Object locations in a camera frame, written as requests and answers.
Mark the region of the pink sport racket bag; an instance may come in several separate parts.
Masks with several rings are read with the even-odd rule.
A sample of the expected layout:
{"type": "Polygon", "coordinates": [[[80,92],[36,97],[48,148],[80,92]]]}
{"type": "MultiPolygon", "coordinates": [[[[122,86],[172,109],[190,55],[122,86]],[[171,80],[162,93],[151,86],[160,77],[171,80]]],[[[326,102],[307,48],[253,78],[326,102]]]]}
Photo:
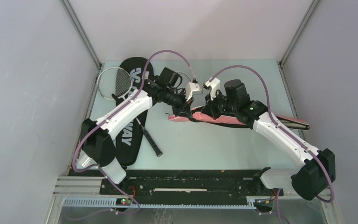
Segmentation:
{"type": "MultiPolygon", "coordinates": [[[[173,122],[196,122],[196,123],[209,123],[212,125],[218,125],[229,128],[249,128],[248,125],[241,123],[237,118],[233,116],[221,115],[217,119],[213,119],[207,114],[201,112],[201,106],[195,107],[192,109],[193,116],[187,118],[184,116],[176,116],[174,114],[168,114],[168,120],[173,122]]],[[[310,125],[307,121],[296,119],[284,115],[275,115],[280,122],[282,122],[286,127],[296,130],[309,130],[310,125]]]]}

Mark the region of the black racket bag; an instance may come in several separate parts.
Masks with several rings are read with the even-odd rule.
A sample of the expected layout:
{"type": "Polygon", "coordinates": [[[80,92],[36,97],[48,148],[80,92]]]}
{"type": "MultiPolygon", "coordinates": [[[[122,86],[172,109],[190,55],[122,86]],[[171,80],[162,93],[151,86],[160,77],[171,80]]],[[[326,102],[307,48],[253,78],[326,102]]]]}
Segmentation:
{"type": "MultiPolygon", "coordinates": [[[[143,57],[130,57],[120,64],[119,67],[130,74],[133,82],[131,90],[124,98],[128,98],[135,89],[140,87],[146,62],[147,59],[143,57]]],[[[124,167],[134,164],[138,157],[143,139],[141,126],[146,123],[147,113],[144,111],[138,115],[116,137],[117,160],[124,167]]]]}

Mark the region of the white shuttlecock tube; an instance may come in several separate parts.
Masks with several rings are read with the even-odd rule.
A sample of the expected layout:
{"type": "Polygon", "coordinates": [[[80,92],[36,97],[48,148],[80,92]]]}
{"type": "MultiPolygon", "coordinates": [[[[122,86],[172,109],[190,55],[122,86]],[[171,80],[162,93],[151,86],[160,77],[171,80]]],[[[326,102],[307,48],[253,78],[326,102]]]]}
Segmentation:
{"type": "Polygon", "coordinates": [[[76,159],[76,168],[77,169],[85,169],[90,165],[96,164],[96,162],[90,158],[89,156],[87,156],[86,153],[84,153],[83,151],[81,151],[79,153],[78,158],[76,159]]]}

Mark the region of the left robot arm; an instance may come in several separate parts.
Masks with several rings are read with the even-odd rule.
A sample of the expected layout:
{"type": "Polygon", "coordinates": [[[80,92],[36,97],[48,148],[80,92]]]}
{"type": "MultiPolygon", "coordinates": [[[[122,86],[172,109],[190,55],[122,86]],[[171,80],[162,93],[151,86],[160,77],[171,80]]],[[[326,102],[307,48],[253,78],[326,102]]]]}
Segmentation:
{"type": "Polygon", "coordinates": [[[152,97],[144,90],[135,89],[132,76],[120,67],[111,67],[115,74],[112,99],[119,103],[112,111],[96,119],[82,123],[81,142],[75,155],[73,169],[80,173],[96,166],[111,181],[111,189],[124,194],[129,188],[126,171],[118,161],[114,139],[133,120],[152,107],[152,97]]]}

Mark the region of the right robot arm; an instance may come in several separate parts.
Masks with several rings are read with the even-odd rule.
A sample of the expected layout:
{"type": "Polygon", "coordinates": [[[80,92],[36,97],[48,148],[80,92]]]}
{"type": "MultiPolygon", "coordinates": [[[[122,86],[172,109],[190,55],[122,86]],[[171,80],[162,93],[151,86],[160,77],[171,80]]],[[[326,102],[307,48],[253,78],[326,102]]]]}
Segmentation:
{"type": "Polygon", "coordinates": [[[287,128],[268,107],[250,100],[244,83],[239,79],[226,82],[226,95],[220,91],[219,79],[204,83],[206,95],[203,113],[213,120],[234,117],[240,124],[264,136],[280,149],[293,168],[264,168],[252,183],[253,191],[264,195],[270,189],[292,189],[305,200],[312,200],[335,181],[335,155],[307,143],[287,128]]]}

